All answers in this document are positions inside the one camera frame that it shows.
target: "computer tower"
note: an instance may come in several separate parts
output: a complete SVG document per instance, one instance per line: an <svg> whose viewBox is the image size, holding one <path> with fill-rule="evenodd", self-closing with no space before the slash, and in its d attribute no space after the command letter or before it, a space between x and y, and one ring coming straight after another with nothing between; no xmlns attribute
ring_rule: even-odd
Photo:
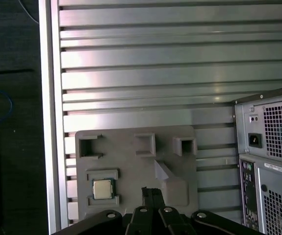
<svg viewBox="0 0 282 235"><path fill-rule="evenodd" d="M282 163L240 155L244 225L282 235Z"/></svg>
<svg viewBox="0 0 282 235"><path fill-rule="evenodd" d="M244 225L282 235L282 89L235 101Z"/></svg>

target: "rear io panel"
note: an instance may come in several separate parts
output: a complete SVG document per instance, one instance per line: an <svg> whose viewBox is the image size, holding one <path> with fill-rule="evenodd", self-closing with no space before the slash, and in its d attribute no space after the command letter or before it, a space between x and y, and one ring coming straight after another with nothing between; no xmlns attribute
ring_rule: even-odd
<svg viewBox="0 0 282 235"><path fill-rule="evenodd" d="M240 159L244 225L259 231L254 163Z"/></svg>

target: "dark floor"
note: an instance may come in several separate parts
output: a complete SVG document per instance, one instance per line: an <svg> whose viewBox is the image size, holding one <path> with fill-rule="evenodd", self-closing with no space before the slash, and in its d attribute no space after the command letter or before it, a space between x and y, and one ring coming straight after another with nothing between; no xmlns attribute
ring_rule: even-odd
<svg viewBox="0 0 282 235"><path fill-rule="evenodd" d="M23 2L38 19L38 1ZM13 69L34 72L0 75L0 90L14 102L11 117L0 123L2 228L6 235L45 235L48 227L39 28L17 0L0 0L0 71ZM0 95L0 117L7 109L7 100Z"/></svg>

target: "metal slatted wall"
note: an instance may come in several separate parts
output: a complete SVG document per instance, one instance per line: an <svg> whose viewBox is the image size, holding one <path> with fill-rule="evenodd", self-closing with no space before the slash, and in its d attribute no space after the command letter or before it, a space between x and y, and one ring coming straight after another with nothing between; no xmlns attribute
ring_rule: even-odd
<svg viewBox="0 0 282 235"><path fill-rule="evenodd" d="M52 1L62 227L77 220L76 131L188 124L200 209L241 221L227 102L282 87L281 2Z"/></svg>

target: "blue cable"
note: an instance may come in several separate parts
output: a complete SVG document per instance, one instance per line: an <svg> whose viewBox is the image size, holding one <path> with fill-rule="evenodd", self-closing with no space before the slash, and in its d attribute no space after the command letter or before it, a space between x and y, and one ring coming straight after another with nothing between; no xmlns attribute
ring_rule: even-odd
<svg viewBox="0 0 282 235"><path fill-rule="evenodd" d="M3 116L2 118L0 118L0 122L3 122L8 117L10 117L10 115L12 113L12 110L13 110L13 102L12 102L11 97L6 92L0 91L0 94L4 95L8 99L9 103L10 103L10 109L9 109L8 113L5 116Z"/></svg>

